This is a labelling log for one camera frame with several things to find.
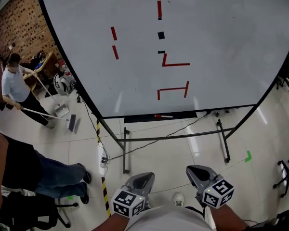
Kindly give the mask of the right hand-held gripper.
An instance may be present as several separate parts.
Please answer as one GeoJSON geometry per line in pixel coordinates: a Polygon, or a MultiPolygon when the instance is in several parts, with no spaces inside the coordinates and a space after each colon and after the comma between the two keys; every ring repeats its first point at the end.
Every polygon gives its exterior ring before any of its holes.
{"type": "Polygon", "coordinates": [[[210,167],[190,165],[186,167],[186,174],[197,189],[196,199],[203,208],[218,209],[233,197],[234,186],[210,167]]]}

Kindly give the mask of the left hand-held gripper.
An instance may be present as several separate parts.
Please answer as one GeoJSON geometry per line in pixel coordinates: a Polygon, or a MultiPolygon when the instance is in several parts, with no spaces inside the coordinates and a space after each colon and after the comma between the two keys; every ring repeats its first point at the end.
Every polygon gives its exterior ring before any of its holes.
{"type": "Polygon", "coordinates": [[[117,189],[112,197],[114,213],[132,218],[151,208],[149,194],[155,181],[153,172],[146,172],[130,177],[117,189]]]}

